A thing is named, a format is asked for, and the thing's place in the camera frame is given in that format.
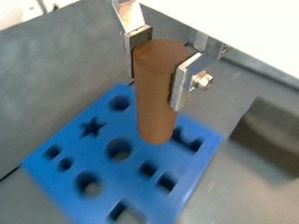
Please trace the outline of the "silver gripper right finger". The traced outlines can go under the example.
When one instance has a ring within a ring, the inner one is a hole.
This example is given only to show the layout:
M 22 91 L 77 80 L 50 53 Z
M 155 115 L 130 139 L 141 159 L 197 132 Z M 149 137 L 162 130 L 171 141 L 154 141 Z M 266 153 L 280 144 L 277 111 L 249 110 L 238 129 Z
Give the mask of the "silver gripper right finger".
M 214 82 L 207 68 L 224 57 L 230 46 L 201 31 L 197 31 L 194 48 L 197 52 L 177 67 L 173 77 L 170 105 L 179 111 L 193 98 L 193 91 L 209 90 Z

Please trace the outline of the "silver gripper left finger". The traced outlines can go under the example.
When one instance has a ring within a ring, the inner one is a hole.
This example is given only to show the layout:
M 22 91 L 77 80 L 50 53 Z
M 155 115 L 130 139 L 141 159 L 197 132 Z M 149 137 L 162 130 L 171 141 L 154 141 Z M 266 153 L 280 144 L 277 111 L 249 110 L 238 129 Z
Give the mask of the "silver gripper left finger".
M 135 77 L 134 49 L 153 38 L 153 27 L 146 24 L 138 0 L 107 0 L 107 2 L 111 4 L 125 39 L 129 74 Z

